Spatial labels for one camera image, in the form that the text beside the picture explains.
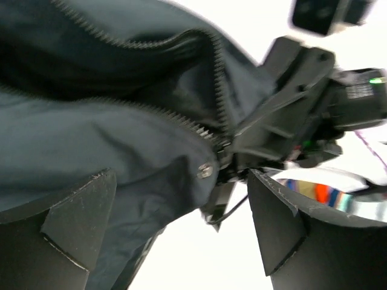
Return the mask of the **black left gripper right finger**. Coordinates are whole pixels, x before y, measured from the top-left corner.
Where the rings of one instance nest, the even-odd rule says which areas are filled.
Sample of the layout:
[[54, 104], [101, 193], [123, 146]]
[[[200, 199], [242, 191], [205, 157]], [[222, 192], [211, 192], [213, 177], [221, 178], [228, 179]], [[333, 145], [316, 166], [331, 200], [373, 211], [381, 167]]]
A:
[[386, 224], [345, 213], [252, 170], [249, 203], [274, 289], [386, 289]]

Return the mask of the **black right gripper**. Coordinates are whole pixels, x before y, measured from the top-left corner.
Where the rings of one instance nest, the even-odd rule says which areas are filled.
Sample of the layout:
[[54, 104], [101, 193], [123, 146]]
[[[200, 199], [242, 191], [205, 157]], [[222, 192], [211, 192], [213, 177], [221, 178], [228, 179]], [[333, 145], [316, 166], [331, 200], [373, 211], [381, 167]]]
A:
[[232, 149], [237, 169], [281, 169], [288, 157], [300, 167], [316, 167], [343, 154], [337, 140], [345, 132], [386, 120], [382, 69], [336, 69], [325, 91], [321, 87], [284, 89], [297, 73], [322, 67], [331, 70], [334, 63], [331, 51], [305, 47], [286, 36], [274, 40], [263, 67], [276, 82], [277, 93], [235, 132]]

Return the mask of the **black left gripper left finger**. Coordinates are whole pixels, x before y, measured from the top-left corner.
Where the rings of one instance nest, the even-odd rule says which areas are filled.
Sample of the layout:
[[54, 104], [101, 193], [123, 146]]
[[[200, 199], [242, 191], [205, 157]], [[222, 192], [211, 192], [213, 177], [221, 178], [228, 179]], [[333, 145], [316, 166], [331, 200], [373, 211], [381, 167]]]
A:
[[117, 182], [105, 169], [67, 190], [1, 211], [1, 289], [84, 289]]

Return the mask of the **grey gradient zip jacket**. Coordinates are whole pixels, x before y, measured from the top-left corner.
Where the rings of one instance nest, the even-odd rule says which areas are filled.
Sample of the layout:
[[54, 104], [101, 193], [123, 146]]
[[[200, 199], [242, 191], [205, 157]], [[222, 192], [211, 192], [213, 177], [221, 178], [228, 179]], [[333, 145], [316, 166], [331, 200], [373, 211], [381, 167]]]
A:
[[236, 127], [275, 90], [206, 21], [161, 1], [2, 1], [1, 198], [104, 169], [117, 190], [87, 289], [125, 289], [146, 242], [202, 207]]

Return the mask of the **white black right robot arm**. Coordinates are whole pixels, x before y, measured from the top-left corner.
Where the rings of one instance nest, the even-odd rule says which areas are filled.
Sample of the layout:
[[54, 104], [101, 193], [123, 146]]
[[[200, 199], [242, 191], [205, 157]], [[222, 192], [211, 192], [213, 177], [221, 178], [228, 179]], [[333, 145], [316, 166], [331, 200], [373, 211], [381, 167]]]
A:
[[232, 152], [239, 172], [265, 170], [274, 179], [364, 187], [366, 179], [330, 161], [342, 154], [345, 132], [386, 119], [386, 74], [381, 69], [342, 71], [335, 57], [279, 37], [264, 61], [276, 81], [275, 93], [237, 128]]

